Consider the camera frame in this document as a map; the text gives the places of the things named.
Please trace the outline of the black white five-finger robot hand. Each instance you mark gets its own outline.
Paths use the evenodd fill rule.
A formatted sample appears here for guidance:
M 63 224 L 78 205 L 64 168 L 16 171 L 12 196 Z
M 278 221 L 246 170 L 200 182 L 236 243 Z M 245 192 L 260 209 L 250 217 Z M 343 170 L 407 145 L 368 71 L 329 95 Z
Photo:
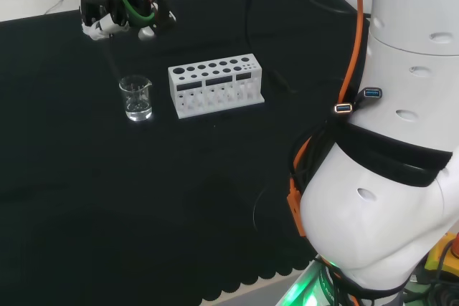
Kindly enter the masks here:
M 80 16 L 82 32 L 94 41 L 129 29 L 150 40 L 176 23 L 166 0 L 80 0 Z

